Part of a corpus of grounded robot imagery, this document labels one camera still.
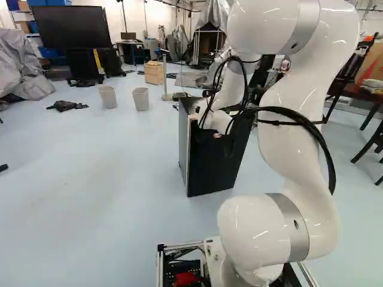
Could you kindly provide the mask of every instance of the light blue floor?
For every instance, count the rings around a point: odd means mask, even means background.
[[[58,82],[55,94],[0,114],[0,164],[10,166],[0,175],[0,286],[152,287],[158,243],[217,235],[225,199],[280,189],[282,178],[262,160],[255,130],[235,188],[188,199],[178,168],[178,112],[160,100],[163,86],[146,85],[136,74],[105,84],[116,89],[115,110],[102,109],[97,87]],[[182,90],[174,80],[168,84]],[[145,86],[151,110],[137,113],[131,92]],[[90,108],[45,110],[55,100]],[[323,128],[342,220],[339,248],[308,263],[323,287],[383,283],[383,186],[373,184],[383,167],[373,151],[356,166],[349,162],[378,125],[373,120],[360,132],[363,120],[335,111]]]

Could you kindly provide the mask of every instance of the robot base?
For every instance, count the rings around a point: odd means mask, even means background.
[[[177,263],[178,256],[186,255],[193,251],[200,250],[203,253],[200,253],[199,259],[188,260],[187,264],[185,262]],[[157,282],[156,287],[167,287],[172,286],[174,278],[177,274],[185,272],[193,272],[194,274],[204,278],[211,287],[238,287],[238,285],[230,286],[224,282],[227,280],[227,276],[223,274],[222,270],[225,264],[226,254],[223,250],[221,240],[217,237],[208,238],[201,242],[186,243],[180,245],[166,246],[158,245],[157,248]],[[300,278],[306,279],[308,286],[318,287],[315,279],[312,277],[310,271],[302,264],[298,263],[302,274],[299,274]],[[282,275],[270,285],[270,287],[302,287],[295,270],[298,271],[298,268],[293,268],[291,264],[285,264]],[[206,286],[207,283],[189,286]]]

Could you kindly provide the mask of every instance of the cable bundle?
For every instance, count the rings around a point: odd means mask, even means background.
[[[236,121],[238,121],[241,118],[247,118],[247,117],[255,117],[256,113],[260,111],[266,111],[266,112],[273,112],[279,115],[283,115],[285,117],[288,117],[289,119],[293,120],[294,122],[282,122],[282,121],[262,121],[259,120],[261,123],[267,123],[267,124],[273,124],[275,126],[278,125],[299,125],[302,126],[320,145],[324,152],[324,156],[326,158],[327,162],[327,168],[329,171],[329,190],[331,192],[331,195],[334,194],[335,187],[336,187],[336,172],[335,172],[335,166],[334,162],[332,160],[330,151],[328,149],[328,146],[326,144],[325,139],[323,138],[323,135],[321,132],[318,130],[318,128],[315,126],[315,123],[311,122],[309,119],[307,119],[304,115],[288,108],[284,108],[281,106],[264,106],[264,107],[251,107],[247,108],[247,105],[249,103],[249,92],[248,92],[248,82],[247,82],[247,76],[246,76],[246,70],[245,70],[245,65],[244,63],[248,62],[243,62],[239,57],[229,57],[226,59],[217,69],[214,75],[214,82],[213,82],[213,88],[215,93],[211,96],[210,101],[208,103],[208,107],[206,111],[204,112],[201,121],[199,122],[199,127],[203,129],[205,125],[206,118],[208,116],[209,111],[211,110],[212,104],[214,103],[214,98],[216,92],[218,92],[218,86],[220,83],[220,78],[222,75],[223,68],[226,63],[229,62],[238,62],[242,68],[242,73],[244,75],[244,82],[245,82],[245,88],[244,88],[244,96],[240,105],[240,109],[236,115],[233,116],[230,124],[228,125],[225,135],[223,136],[233,136],[235,133],[235,126],[236,126]]]

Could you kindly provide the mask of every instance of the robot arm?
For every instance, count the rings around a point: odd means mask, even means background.
[[[311,121],[322,119],[327,90],[354,52],[358,32],[358,15],[343,0],[237,0],[227,25],[232,53],[243,61],[259,54],[291,55],[290,72],[268,90],[261,106],[292,109]],[[241,101],[244,79],[238,74],[229,65],[203,128],[224,134],[231,118],[220,108]],[[271,112],[260,112],[259,118],[291,121]],[[303,127],[260,123],[258,138],[265,161],[286,178],[283,190],[228,200],[218,213],[218,227],[230,265],[224,272],[233,270],[237,276],[230,278],[263,287],[280,275],[284,263],[331,253],[339,218],[318,145]]]

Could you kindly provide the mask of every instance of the white trash can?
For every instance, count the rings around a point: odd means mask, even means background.
[[[149,89],[136,88],[133,92],[134,104],[139,112],[149,110]]]
[[[98,88],[102,99],[102,104],[106,109],[114,109],[117,107],[115,99],[115,91],[113,87],[101,86]]]

